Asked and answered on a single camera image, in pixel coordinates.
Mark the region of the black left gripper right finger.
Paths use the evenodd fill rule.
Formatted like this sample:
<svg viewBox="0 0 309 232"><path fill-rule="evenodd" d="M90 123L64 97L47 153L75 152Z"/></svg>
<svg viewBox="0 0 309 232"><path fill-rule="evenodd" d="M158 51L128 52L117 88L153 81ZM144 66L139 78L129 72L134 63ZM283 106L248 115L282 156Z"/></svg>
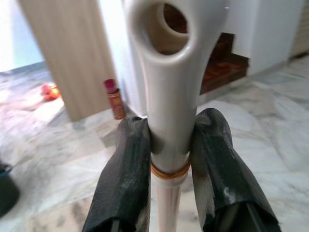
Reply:
<svg viewBox="0 0 309 232"><path fill-rule="evenodd" d="M190 146L199 223L204 232L279 232L255 176L235 151L229 124L214 108L200 112Z"/></svg>

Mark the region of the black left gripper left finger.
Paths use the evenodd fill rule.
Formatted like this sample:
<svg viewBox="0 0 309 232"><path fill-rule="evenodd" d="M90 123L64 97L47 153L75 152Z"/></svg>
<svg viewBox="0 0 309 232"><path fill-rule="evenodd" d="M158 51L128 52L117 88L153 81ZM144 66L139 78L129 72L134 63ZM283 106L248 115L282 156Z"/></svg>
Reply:
<svg viewBox="0 0 309 232"><path fill-rule="evenodd" d="M147 232L150 224L151 138L147 119L123 119L116 151L103 168L84 232Z"/></svg>

